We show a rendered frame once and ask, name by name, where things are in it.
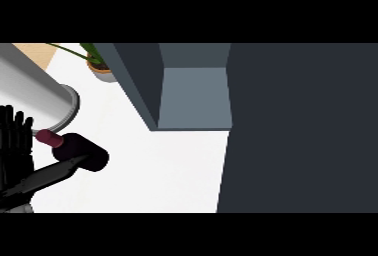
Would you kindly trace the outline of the green potted plant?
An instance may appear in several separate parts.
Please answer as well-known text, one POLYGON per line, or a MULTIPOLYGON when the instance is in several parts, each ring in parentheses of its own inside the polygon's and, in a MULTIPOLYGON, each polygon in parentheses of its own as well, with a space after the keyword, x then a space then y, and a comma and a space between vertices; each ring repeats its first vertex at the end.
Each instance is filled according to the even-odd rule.
POLYGON ((80 47, 86 51, 84 54, 79 53, 77 51, 68 49, 67 47, 64 47, 55 43, 50 43, 50 46, 59 48, 61 50, 67 51, 68 53, 71 53, 73 55, 76 55, 77 57, 80 57, 81 59, 86 60, 87 67, 89 67, 93 75, 96 76, 96 78, 101 81, 104 81, 107 83, 114 83, 117 81, 117 78, 114 76, 111 68, 107 65, 105 59, 104 59, 93 43, 81 43, 80 44, 80 47))

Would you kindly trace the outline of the pale grey cylinder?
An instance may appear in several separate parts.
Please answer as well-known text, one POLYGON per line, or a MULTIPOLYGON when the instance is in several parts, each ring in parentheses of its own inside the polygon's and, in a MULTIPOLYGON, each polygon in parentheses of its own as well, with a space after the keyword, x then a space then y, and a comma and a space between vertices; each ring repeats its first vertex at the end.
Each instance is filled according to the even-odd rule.
POLYGON ((0 43, 0 105, 34 118, 33 133, 58 133, 80 109, 80 95, 59 84, 12 43, 0 43))

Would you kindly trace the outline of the dark grey-blue open cabinet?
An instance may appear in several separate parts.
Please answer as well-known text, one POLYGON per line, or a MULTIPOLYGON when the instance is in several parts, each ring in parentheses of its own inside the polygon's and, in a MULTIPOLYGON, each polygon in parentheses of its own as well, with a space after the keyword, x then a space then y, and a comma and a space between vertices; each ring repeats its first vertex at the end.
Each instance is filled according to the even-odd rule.
POLYGON ((228 131, 228 43, 99 43, 114 77, 152 131, 228 131))

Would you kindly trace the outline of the dark grey-blue cabinet door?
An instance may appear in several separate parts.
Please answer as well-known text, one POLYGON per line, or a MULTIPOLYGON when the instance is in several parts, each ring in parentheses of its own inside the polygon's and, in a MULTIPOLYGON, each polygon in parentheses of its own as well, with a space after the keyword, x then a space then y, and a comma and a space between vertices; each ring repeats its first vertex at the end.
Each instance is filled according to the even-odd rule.
POLYGON ((378 44, 237 44, 222 212, 378 212, 378 44))

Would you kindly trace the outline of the dark red wine bottle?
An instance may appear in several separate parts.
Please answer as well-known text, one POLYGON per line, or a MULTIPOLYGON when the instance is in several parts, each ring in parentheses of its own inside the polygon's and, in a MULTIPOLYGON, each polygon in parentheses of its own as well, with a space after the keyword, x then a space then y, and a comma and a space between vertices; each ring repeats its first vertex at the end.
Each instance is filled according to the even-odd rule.
POLYGON ((108 151, 80 134, 58 135, 50 130, 43 129, 37 132, 36 139, 52 147, 52 154, 56 160, 65 161, 87 155, 89 158, 81 162, 80 167, 93 172, 105 168, 110 161, 108 151))

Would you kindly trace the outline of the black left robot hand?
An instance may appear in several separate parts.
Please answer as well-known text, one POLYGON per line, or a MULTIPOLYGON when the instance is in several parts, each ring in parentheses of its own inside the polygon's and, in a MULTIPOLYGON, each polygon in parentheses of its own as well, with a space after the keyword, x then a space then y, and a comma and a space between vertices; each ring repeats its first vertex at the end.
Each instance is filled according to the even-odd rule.
POLYGON ((30 204, 34 193, 68 179, 87 155, 59 161, 34 170, 33 118, 0 105, 0 213, 30 204))

